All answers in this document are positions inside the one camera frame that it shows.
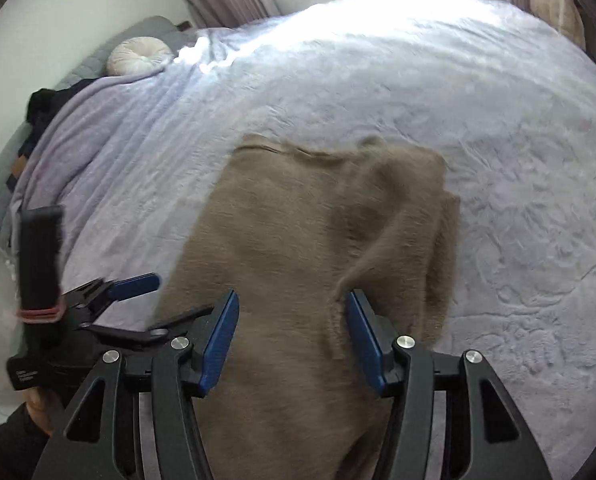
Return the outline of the person's left hand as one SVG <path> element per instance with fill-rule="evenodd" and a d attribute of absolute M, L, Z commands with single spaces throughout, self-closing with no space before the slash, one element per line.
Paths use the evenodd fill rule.
<path fill-rule="evenodd" d="M 34 424 L 51 436 L 62 414 L 62 405 L 55 392 L 33 387 L 22 391 L 25 408 Z"/>

